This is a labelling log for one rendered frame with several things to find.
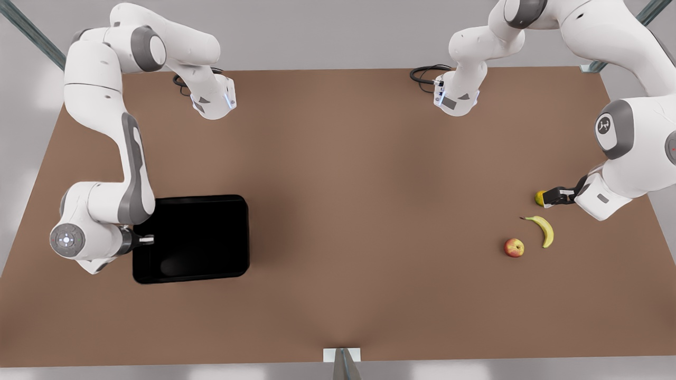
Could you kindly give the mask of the black rectangular tray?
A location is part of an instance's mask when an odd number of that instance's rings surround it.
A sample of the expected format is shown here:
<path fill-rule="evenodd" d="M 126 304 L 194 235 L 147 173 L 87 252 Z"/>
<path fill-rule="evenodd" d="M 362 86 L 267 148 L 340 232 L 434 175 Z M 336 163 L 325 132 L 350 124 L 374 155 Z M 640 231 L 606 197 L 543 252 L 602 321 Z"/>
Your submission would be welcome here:
<path fill-rule="evenodd" d="M 241 195 L 158 198 L 154 214 L 135 225 L 154 243 L 132 252 L 137 283 L 235 278 L 250 266 L 249 213 Z"/>

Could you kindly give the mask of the yellow banana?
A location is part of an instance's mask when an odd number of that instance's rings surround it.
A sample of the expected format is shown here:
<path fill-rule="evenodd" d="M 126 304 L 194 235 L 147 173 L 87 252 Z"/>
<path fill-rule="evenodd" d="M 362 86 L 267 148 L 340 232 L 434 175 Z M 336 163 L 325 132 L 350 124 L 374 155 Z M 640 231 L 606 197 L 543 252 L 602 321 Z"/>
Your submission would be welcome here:
<path fill-rule="evenodd" d="M 542 247 L 544 249 L 551 246 L 553 240 L 555 239 L 555 232 L 553 231 L 553 227 L 551 226 L 550 222 L 548 222 L 545 218 L 541 216 L 531 216 L 531 217 L 521 216 L 521 219 L 526 221 L 532 221 L 539 228 L 541 228 L 541 230 L 543 231 Z"/>

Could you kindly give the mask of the silver frame post with foot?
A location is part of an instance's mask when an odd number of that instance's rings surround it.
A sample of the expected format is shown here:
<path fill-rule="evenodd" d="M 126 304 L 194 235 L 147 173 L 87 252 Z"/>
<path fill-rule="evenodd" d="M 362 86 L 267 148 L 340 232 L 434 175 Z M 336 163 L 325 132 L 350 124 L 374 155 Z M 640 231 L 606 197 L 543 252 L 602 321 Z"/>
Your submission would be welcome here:
<path fill-rule="evenodd" d="M 360 348 L 324 348 L 323 362 L 333 363 L 332 380 L 362 380 L 356 367 L 361 362 Z"/>

